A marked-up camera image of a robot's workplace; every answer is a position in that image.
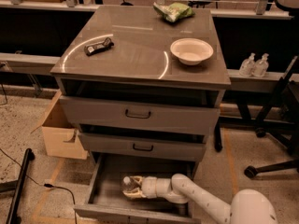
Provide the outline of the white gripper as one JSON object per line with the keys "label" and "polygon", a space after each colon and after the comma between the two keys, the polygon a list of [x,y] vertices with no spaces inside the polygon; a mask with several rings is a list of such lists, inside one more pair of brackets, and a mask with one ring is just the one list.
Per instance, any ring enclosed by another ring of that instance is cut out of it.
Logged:
{"label": "white gripper", "polygon": [[156,194],[156,182],[157,178],[153,176],[142,177],[140,175],[134,175],[132,177],[134,182],[141,186],[141,192],[124,192],[123,194],[129,199],[153,199],[157,197]]}

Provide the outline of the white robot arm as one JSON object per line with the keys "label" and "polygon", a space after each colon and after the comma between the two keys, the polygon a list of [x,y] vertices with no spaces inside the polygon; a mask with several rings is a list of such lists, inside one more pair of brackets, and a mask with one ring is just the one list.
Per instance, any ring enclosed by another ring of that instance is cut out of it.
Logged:
{"label": "white robot arm", "polygon": [[273,205],[262,193],[243,189],[231,203],[226,203],[182,174],[171,178],[126,176],[122,180],[122,192],[131,199],[164,198],[170,203],[194,201],[218,224],[278,224]]}

